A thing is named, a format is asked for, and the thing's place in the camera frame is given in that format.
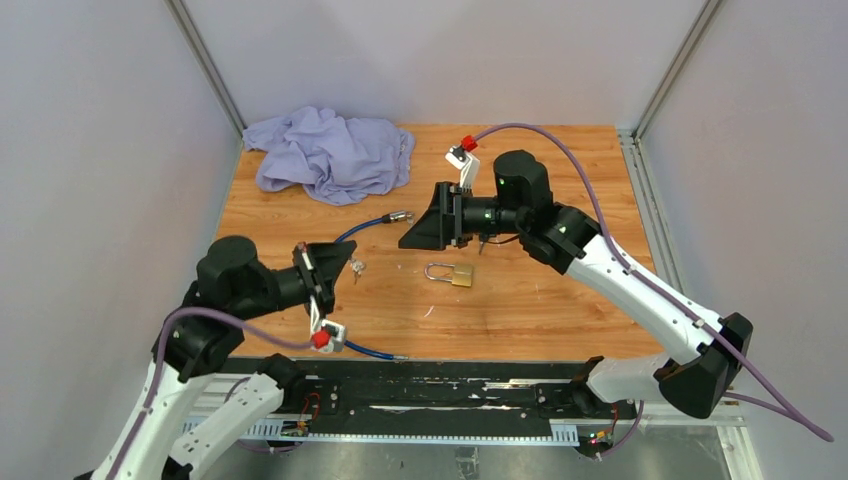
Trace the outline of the brass padlock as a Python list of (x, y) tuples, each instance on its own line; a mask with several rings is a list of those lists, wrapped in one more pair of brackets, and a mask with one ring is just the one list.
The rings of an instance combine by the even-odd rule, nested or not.
[(470, 288), (473, 285), (475, 269), (471, 264), (433, 262), (424, 267), (423, 273), (431, 281)]

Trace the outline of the black head key pair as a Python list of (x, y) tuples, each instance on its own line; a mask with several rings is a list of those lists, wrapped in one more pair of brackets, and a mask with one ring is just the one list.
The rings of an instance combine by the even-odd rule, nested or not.
[(478, 236), (478, 254), (481, 255), (483, 253), (484, 248), (490, 243), (491, 237), (489, 235), (480, 234)]

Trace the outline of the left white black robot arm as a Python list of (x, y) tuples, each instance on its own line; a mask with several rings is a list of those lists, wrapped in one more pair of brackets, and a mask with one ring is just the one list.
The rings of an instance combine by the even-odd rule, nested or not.
[(305, 373), (276, 353), (197, 427), (180, 431), (246, 332), (283, 349), (342, 349), (345, 329), (327, 316), (356, 248), (354, 241), (300, 243), (292, 266), (273, 270), (247, 237), (213, 242), (181, 306), (163, 322), (145, 384), (118, 439), (84, 478), (200, 479), (257, 421), (277, 409), (298, 411), (306, 400)]

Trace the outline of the blue cable lock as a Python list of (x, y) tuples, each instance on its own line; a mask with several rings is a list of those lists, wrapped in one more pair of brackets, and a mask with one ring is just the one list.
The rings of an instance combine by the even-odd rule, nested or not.
[[(374, 226), (382, 225), (382, 224), (399, 223), (401, 221), (405, 221), (404, 216), (405, 216), (405, 213), (407, 211), (408, 210), (400, 210), (400, 211), (390, 212), (390, 213), (384, 214), (384, 215), (382, 215), (378, 218), (370, 219), (370, 220), (362, 222), (358, 225), (355, 225), (354, 227), (348, 229), (347, 231), (345, 231), (344, 233), (339, 235), (335, 239), (335, 242), (339, 243), (339, 242), (347, 241), (354, 234), (356, 234), (356, 233), (358, 233), (362, 230), (365, 230), (367, 228), (370, 228), (370, 227), (374, 227)], [(391, 354), (391, 353), (371, 349), (371, 348), (362, 346), (360, 344), (357, 344), (356, 342), (354, 342), (352, 340), (346, 340), (344, 342), (344, 346), (346, 348), (353, 350), (356, 353), (366, 355), (366, 356), (369, 356), (371, 358), (376, 358), (376, 359), (379, 359), (379, 360), (405, 361), (407, 359), (406, 356), (398, 355), (398, 354)]]

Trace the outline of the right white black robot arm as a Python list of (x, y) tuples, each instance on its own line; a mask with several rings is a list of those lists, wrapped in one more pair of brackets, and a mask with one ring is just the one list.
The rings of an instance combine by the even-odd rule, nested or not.
[(443, 251), (463, 248), (474, 236), (516, 235), (532, 259), (603, 295), (663, 348), (648, 357), (587, 360), (570, 388), (580, 414), (594, 417), (614, 402), (644, 400), (708, 418), (742, 368), (737, 357), (747, 352), (752, 323), (696, 304), (626, 257), (595, 219), (554, 200), (548, 171), (531, 153), (503, 153), (493, 171), (493, 197), (475, 196), (467, 180), (436, 183), (399, 248)]

